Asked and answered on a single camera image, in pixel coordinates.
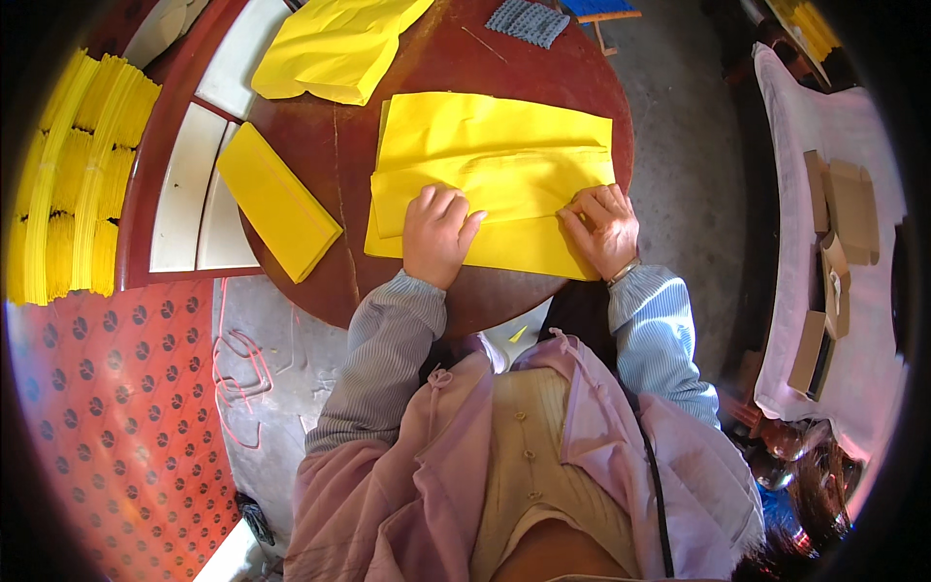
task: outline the wooden chair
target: wooden chair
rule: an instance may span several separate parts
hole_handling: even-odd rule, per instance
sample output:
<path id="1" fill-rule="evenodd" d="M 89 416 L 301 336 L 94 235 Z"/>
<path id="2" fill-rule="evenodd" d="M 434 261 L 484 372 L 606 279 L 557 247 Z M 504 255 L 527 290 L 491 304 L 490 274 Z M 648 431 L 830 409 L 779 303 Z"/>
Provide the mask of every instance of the wooden chair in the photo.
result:
<path id="1" fill-rule="evenodd" d="M 560 2 L 569 8 L 570 12 L 575 15 L 575 19 L 580 23 L 594 22 L 598 46 L 601 48 L 601 53 L 605 57 L 616 55 L 617 49 L 604 45 L 604 37 L 601 36 L 599 22 L 602 20 L 628 19 L 642 16 L 638 9 L 624 0 L 557 0 L 553 3 L 555 9 L 559 10 Z"/>

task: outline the dark hair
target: dark hair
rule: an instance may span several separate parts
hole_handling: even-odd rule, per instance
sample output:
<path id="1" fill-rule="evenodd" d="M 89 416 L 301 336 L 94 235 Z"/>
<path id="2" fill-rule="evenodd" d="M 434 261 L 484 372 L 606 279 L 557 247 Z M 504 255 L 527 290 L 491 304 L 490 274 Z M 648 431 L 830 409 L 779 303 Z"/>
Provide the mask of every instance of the dark hair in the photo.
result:
<path id="1" fill-rule="evenodd" d="M 744 555 L 731 580 L 801 580 L 837 549 L 850 531 L 842 462 L 843 452 L 833 441 L 795 462 L 789 497 L 801 531 L 781 523 L 768 527 L 765 542 Z"/>

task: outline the brown cardboard piece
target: brown cardboard piece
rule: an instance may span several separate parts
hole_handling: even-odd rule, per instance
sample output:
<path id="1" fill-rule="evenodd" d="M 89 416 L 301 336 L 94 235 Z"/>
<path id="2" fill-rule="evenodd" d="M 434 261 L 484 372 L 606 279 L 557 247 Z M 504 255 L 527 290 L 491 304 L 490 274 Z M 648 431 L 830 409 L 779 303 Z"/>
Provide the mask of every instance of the brown cardboard piece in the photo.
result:
<path id="1" fill-rule="evenodd" d="M 828 344 L 823 345 L 826 341 L 827 323 L 828 315 L 825 313 L 809 311 L 805 314 L 802 340 L 799 342 L 792 372 L 789 373 L 789 386 L 815 401 L 821 397 L 821 388 L 824 387 L 824 378 L 833 352 L 834 343 L 830 338 L 827 339 Z"/>
<path id="2" fill-rule="evenodd" d="M 812 194 L 812 217 L 815 219 L 815 232 L 820 235 L 830 230 L 828 222 L 828 201 L 824 197 L 824 179 L 822 175 L 828 172 L 828 164 L 824 163 L 817 150 L 804 153 L 805 168 L 808 170 L 808 185 Z"/>
<path id="3" fill-rule="evenodd" d="M 847 268 L 841 241 L 833 232 L 821 240 L 821 271 L 826 327 L 831 339 L 838 340 L 850 332 L 850 269 Z M 832 271 L 837 274 L 836 286 L 831 279 Z"/>
<path id="4" fill-rule="evenodd" d="M 879 262 L 879 224 L 872 180 L 866 168 L 832 159 L 824 178 L 830 227 L 850 264 Z"/>

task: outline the striped sleeve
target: striped sleeve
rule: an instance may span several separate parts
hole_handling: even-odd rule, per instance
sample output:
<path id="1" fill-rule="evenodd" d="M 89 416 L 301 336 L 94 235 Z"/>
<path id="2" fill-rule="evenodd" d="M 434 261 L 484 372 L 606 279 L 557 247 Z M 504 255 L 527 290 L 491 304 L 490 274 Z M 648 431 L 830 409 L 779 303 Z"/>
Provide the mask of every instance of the striped sleeve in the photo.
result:
<path id="1" fill-rule="evenodd" d="M 401 417 L 417 391 L 417 372 L 430 344 L 446 329 L 446 291 L 404 269 L 362 301 L 349 323 L 349 355 L 307 433 L 308 454 L 350 440 L 394 444 Z"/>
<path id="2" fill-rule="evenodd" d="M 611 288 L 608 322 L 617 372 L 635 394 L 653 392 L 721 428 L 718 393 L 698 379 L 695 325 L 685 281 L 664 266 L 640 265 Z"/>

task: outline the pink sheet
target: pink sheet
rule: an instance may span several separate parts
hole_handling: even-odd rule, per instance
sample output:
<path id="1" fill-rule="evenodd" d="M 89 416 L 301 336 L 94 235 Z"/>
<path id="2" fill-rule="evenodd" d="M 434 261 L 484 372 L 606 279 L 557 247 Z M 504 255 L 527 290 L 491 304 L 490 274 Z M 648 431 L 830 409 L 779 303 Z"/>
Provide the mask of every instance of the pink sheet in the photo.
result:
<path id="1" fill-rule="evenodd" d="M 776 152 L 780 218 L 776 303 L 754 399 L 769 418 L 830 419 L 847 454 L 874 461 L 860 488 L 865 492 L 898 418 L 905 381 L 889 304 L 895 225 L 905 214 L 896 160 L 866 89 L 824 95 L 800 86 L 769 47 L 757 44 L 753 58 Z M 816 235 L 803 159 L 812 149 L 826 160 L 838 157 L 869 170 L 880 229 L 879 263 L 850 265 L 850 334 L 837 342 L 819 402 L 787 385 L 814 272 Z M 863 495 L 857 497 L 855 514 Z"/>

